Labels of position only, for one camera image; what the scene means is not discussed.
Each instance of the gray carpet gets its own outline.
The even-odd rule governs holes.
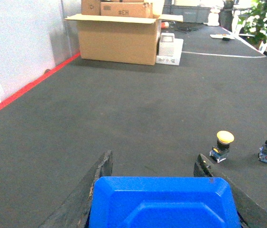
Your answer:
[[[260,56],[221,28],[176,33],[184,51]],[[180,66],[81,60],[0,111],[0,228],[37,227],[107,150],[114,176],[192,176],[216,133],[223,172],[267,209],[267,58],[183,53]]]

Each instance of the cardboard box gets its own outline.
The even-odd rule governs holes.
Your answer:
[[[111,0],[111,1],[112,2],[145,2],[144,0]]]
[[[175,39],[175,54],[173,56],[157,56],[156,63],[176,66],[180,65],[183,43],[183,39]]]
[[[101,0],[82,0],[81,12],[83,15],[101,14]]]
[[[101,2],[102,16],[153,18],[152,3]]]
[[[161,20],[183,21],[182,15],[156,17],[158,18],[149,19],[76,14],[66,20],[77,22],[82,58],[154,65]]]

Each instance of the blue plastic bin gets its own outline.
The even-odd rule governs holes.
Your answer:
[[[222,178],[102,177],[90,228],[240,228]]]

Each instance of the red floor border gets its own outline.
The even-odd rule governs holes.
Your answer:
[[[74,59],[76,59],[79,56],[80,56],[80,53],[75,54],[71,58],[67,59],[66,61],[64,61],[60,65],[58,65],[55,68],[53,68],[52,70],[50,70],[49,72],[43,74],[41,77],[39,77],[35,81],[29,83],[28,85],[26,85],[23,88],[21,88],[20,90],[18,90],[16,93],[14,93],[13,95],[11,95],[10,97],[8,97],[7,99],[5,99],[4,101],[2,101],[0,103],[0,110],[3,109],[4,107],[8,106],[9,104],[11,104],[13,101],[15,101],[16,99],[21,97],[24,93],[28,92],[33,87],[35,87],[36,85],[38,85],[42,81],[46,80],[52,74],[56,73],[58,70],[60,70],[61,68],[63,68],[64,66],[66,66],[67,64],[69,64],[70,62],[72,62]]]

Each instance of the white object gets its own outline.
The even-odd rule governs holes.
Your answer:
[[[267,51],[266,49],[267,49],[267,40],[266,40],[266,43],[261,42],[260,47],[258,48],[258,51],[261,54],[263,54],[265,51]]]
[[[219,26],[219,9],[211,9],[208,15],[208,26]]]
[[[162,15],[165,0],[147,0],[152,2],[152,11],[154,15]]]
[[[183,39],[175,39],[175,54],[173,56],[157,56],[156,63],[175,66],[180,65],[183,43]]]
[[[223,38],[235,39],[232,35],[228,34],[211,34],[210,37],[215,39],[223,39]]]
[[[158,55],[173,56],[175,53],[175,34],[163,32],[161,34]]]

